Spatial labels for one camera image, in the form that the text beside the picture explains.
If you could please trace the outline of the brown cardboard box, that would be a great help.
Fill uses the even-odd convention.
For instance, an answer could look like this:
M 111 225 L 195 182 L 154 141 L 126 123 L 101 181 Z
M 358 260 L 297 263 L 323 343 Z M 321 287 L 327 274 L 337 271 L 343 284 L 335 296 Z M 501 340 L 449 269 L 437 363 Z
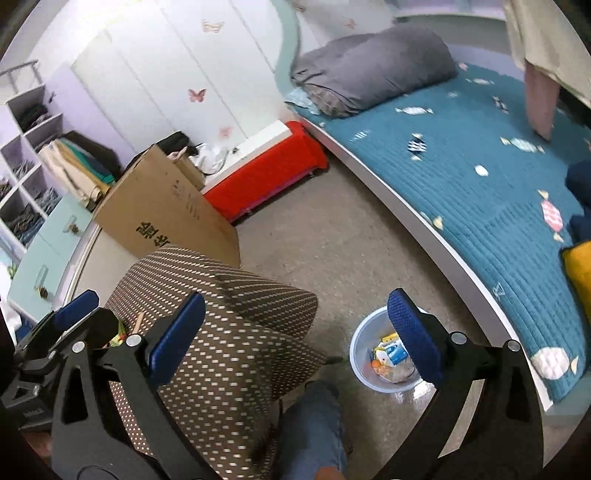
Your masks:
M 110 189 L 93 221 L 137 258 L 168 244 L 240 265 L 238 233 L 152 145 Z

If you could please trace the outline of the white open shelf unit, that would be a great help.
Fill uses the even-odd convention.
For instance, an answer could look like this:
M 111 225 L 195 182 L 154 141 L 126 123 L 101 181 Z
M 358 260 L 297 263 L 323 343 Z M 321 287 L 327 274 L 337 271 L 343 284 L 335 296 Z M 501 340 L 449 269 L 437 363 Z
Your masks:
M 1 248 L 19 264 L 65 194 L 39 157 L 65 120 L 36 60 L 3 69 L 1 79 L 13 92 L 1 102 Z

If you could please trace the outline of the beige hanging cloth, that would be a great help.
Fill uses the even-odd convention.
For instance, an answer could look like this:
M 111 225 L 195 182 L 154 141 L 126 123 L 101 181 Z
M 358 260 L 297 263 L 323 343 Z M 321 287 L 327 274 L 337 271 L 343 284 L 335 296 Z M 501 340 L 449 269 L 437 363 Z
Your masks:
M 590 11 L 577 1 L 505 1 L 515 64 L 524 71 L 526 114 L 550 140 L 561 91 L 590 108 Z

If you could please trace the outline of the brown polka dot tablecloth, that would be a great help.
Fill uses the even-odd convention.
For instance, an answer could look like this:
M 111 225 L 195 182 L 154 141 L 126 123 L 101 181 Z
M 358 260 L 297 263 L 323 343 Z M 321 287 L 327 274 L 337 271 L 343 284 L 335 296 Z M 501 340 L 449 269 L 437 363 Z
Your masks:
M 145 334 L 193 291 L 204 297 L 204 323 L 159 396 L 221 478 L 269 479 L 279 434 L 273 407 L 327 358 L 304 343 L 318 298 L 166 246 L 137 261 L 105 306 L 128 332 Z

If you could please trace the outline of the teal quilted bed mattress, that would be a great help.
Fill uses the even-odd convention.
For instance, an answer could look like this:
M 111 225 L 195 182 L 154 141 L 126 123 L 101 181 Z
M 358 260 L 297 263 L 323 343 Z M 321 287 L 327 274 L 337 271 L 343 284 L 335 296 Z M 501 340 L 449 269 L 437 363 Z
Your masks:
M 528 123 L 522 82 L 471 64 L 353 117 L 300 114 L 439 232 L 500 306 L 549 397 L 565 398 L 590 356 L 559 257 L 582 211 L 565 179 L 590 156 L 589 129 L 558 113 L 543 141 Z

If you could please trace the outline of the teal drawer unit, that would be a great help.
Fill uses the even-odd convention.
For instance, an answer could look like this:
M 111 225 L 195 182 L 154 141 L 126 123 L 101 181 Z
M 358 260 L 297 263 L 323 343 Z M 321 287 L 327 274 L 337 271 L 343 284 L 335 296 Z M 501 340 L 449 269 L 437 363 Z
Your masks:
M 91 220 L 91 213 L 66 194 L 27 247 L 8 291 L 8 302 L 33 323 L 52 309 L 62 276 Z

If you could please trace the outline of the red bench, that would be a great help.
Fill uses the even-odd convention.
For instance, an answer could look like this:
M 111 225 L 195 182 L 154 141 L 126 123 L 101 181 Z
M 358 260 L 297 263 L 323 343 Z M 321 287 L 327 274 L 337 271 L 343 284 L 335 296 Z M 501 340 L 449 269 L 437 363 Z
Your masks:
M 240 166 L 204 193 L 204 198 L 232 223 L 329 161 L 317 140 L 300 122 L 287 123 L 290 137 Z

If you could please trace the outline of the yellow pillow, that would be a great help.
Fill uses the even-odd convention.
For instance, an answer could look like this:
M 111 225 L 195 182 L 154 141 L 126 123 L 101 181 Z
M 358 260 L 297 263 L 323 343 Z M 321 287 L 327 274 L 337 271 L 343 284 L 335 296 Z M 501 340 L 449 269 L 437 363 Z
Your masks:
M 587 320 L 591 319 L 591 241 L 563 249 L 565 274 L 576 292 Z

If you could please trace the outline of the hanging clothes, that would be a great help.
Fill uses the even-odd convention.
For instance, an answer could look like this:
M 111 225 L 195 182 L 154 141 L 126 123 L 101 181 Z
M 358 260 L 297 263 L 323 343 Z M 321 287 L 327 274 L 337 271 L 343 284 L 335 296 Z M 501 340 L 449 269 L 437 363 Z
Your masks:
M 122 176 L 116 153 L 77 131 L 41 143 L 43 165 L 87 210 L 93 211 Z

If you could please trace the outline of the grey folded blanket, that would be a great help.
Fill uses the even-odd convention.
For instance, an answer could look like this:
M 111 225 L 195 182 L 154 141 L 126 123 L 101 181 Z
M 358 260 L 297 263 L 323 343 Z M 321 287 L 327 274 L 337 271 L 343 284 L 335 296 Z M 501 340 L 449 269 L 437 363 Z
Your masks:
M 294 85 L 329 117 L 346 118 L 458 76 L 447 44 L 432 30 L 396 24 L 332 40 L 295 61 Z

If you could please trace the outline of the dark blue clothing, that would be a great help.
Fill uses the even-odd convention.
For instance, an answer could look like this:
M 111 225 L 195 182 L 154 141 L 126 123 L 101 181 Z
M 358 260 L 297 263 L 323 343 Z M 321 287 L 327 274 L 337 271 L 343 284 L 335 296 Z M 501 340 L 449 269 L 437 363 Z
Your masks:
M 568 168 L 565 185 L 583 209 L 582 214 L 573 215 L 569 221 L 574 242 L 587 242 L 590 240 L 591 229 L 591 163 L 582 161 L 571 165 Z

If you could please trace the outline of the blue jeans leg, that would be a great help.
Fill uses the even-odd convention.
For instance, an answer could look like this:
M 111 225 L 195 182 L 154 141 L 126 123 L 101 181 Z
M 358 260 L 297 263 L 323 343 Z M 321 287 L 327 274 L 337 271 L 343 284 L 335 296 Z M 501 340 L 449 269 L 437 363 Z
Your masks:
M 276 479 L 344 479 L 348 457 L 339 392 L 311 381 L 287 409 L 277 440 Z

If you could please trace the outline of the light blue trash bin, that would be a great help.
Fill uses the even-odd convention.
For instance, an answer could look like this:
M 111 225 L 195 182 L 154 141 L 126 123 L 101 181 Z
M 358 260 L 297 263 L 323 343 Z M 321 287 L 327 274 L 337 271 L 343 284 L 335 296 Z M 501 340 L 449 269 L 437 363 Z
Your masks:
M 384 394 L 405 393 L 424 382 L 386 306 L 370 313 L 353 332 L 349 364 L 363 385 Z

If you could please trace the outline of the white cloth on bench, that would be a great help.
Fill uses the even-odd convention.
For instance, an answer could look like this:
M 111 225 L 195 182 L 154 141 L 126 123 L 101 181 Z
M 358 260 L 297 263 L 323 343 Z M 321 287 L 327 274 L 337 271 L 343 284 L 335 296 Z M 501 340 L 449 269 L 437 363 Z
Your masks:
M 197 152 L 189 156 L 192 165 L 202 174 L 217 174 L 225 165 L 228 159 L 228 148 L 225 146 L 216 146 L 200 144 Z

